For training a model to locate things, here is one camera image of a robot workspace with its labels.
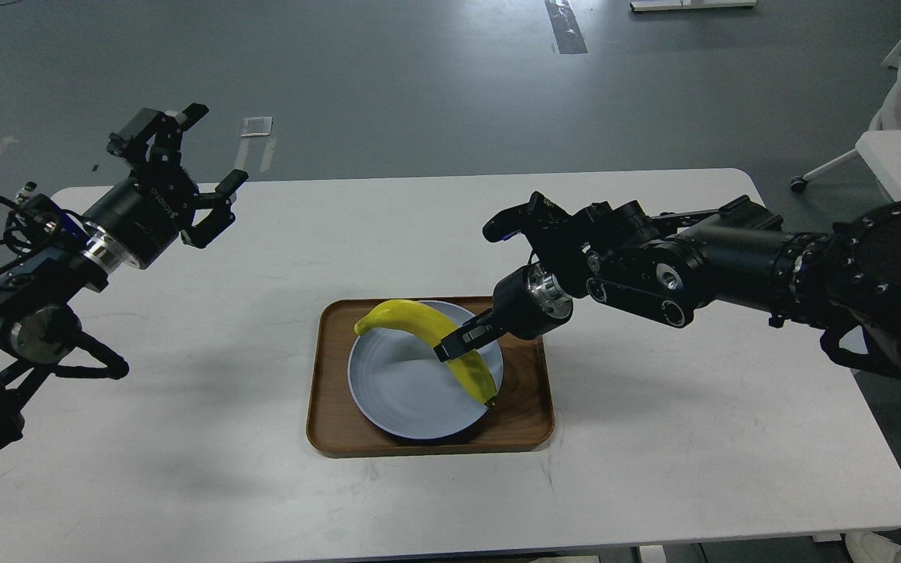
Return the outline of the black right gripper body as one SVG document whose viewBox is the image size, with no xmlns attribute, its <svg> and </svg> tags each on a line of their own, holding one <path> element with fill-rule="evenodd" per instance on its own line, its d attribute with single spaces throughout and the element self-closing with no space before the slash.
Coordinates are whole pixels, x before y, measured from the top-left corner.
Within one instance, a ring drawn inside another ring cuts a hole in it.
<svg viewBox="0 0 901 563">
<path fill-rule="evenodd" d="M 496 336 L 533 341 L 571 320 L 573 298 L 541 264 L 527 264 L 496 284 L 491 310 Z"/>
</svg>

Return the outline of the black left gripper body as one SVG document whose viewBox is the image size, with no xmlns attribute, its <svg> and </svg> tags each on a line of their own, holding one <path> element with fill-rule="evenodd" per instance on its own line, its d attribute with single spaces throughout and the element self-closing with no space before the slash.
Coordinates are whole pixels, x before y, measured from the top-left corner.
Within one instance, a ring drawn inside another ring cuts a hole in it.
<svg viewBox="0 0 901 563">
<path fill-rule="evenodd" d="M 126 250 L 137 270 L 146 270 L 193 220 L 193 181 L 126 178 L 90 206 L 84 217 Z"/>
</svg>

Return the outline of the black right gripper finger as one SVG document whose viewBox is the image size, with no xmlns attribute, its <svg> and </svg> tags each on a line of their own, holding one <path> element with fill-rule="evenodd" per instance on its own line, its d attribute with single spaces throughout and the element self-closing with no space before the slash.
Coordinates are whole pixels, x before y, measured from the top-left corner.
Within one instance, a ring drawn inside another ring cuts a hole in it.
<svg viewBox="0 0 901 563">
<path fill-rule="evenodd" d="M 459 339 L 496 339 L 496 311 L 486 309 L 475 317 L 469 318 L 461 327 L 453 332 Z"/>
<path fill-rule="evenodd" d="M 505 334 L 507 331 L 500 325 L 486 321 L 469 321 L 440 339 L 433 346 L 433 352 L 436 354 L 437 360 L 446 363 L 457 360 L 472 350 L 482 349 L 483 346 L 497 341 Z"/>
</svg>

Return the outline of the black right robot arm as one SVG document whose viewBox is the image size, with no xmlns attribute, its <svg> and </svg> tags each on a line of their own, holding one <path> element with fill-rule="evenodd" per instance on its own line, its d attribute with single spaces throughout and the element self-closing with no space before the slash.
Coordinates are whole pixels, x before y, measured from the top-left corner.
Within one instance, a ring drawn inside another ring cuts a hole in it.
<svg viewBox="0 0 901 563">
<path fill-rule="evenodd" d="M 639 203 L 566 213 L 534 192 L 487 221 L 483 236 L 528 239 L 532 263 L 496 285 L 489 310 L 444 336 L 441 361 L 510 334 L 571 320 L 573 300 L 683 328 L 711 302 L 740 304 L 822 332 L 839 366 L 901 378 L 901 202 L 838 222 L 830 234 L 786 232 L 780 215 L 742 195 L 714 210 L 650 217 Z"/>
</svg>

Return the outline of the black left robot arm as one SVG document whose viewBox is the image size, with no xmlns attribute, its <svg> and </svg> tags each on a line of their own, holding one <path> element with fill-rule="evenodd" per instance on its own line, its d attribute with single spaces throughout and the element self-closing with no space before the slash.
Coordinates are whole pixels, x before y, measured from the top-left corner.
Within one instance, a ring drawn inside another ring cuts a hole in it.
<svg viewBox="0 0 901 563">
<path fill-rule="evenodd" d="M 101 292 L 128 264 L 145 270 L 172 242 L 203 249 L 235 222 L 232 204 L 248 175 L 230 171 L 201 192 L 181 164 L 185 132 L 208 114 L 140 110 L 111 133 L 111 156 L 129 168 L 85 213 L 39 195 L 29 182 L 0 196 L 0 450 L 22 438 L 22 410 L 53 375 L 120 380 L 127 361 L 87 334 L 70 300 Z"/>
</svg>

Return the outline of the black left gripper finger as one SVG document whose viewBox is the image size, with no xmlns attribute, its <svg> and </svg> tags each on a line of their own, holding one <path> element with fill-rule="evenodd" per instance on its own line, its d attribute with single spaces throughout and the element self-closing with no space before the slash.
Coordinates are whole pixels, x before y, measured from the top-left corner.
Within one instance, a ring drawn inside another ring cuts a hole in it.
<svg viewBox="0 0 901 563">
<path fill-rule="evenodd" d="M 121 158 L 129 166 L 127 178 L 114 188 L 127 188 L 138 179 L 156 174 L 167 178 L 175 188 L 196 183 L 181 165 L 183 135 L 208 114 L 210 108 L 191 103 L 180 112 L 168 112 L 143 108 L 121 131 L 111 133 L 107 152 Z"/>
<path fill-rule="evenodd" d="M 232 204 L 236 192 L 248 179 L 244 170 L 232 170 L 213 192 L 190 195 L 185 200 L 185 219 L 180 238 L 187 246 L 204 249 L 235 222 Z"/>
</svg>

